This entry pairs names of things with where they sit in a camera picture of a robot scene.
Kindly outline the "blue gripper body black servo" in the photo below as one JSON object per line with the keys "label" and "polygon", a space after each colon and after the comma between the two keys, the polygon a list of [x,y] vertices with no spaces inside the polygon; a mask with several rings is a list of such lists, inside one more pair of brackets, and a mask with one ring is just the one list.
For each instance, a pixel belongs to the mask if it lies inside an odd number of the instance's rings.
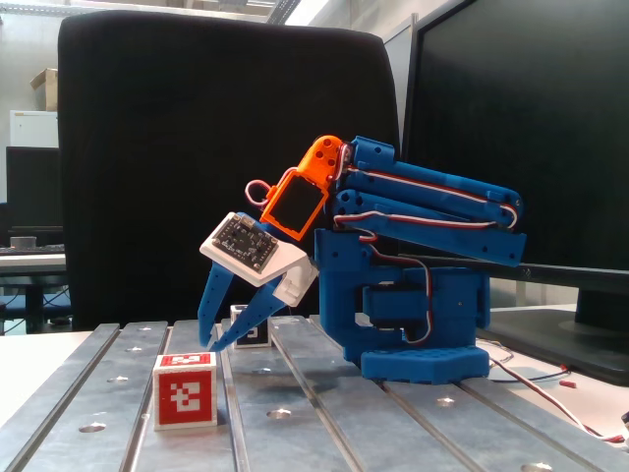
{"label": "blue gripper body black servo", "polygon": [[267,236],[261,236],[261,235],[256,236],[255,237],[256,242],[261,241],[261,240],[268,240],[268,241],[275,240],[275,241],[282,241],[286,243],[291,242],[291,238],[289,236],[287,236],[284,232],[282,232],[281,230],[279,230],[278,228],[276,228],[270,223],[264,223],[257,220],[256,228],[259,229],[260,231],[267,233]]}

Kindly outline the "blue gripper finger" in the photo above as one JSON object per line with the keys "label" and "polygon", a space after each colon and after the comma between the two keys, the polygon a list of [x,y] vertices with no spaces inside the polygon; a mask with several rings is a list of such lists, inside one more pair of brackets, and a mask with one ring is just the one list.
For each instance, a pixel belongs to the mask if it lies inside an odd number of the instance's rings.
{"label": "blue gripper finger", "polygon": [[249,331],[262,324],[271,315],[286,306],[286,303],[273,295],[280,278],[275,278],[264,284],[241,312],[238,318],[232,322],[231,327],[220,338],[214,341],[211,351],[222,351],[238,339],[246,336]]}
{"label": "blue gripper finger", "polygon": [[213,263],[198,308],[199,341],[201,347],[210,342],[216,315],[232,283],[234,273]]}

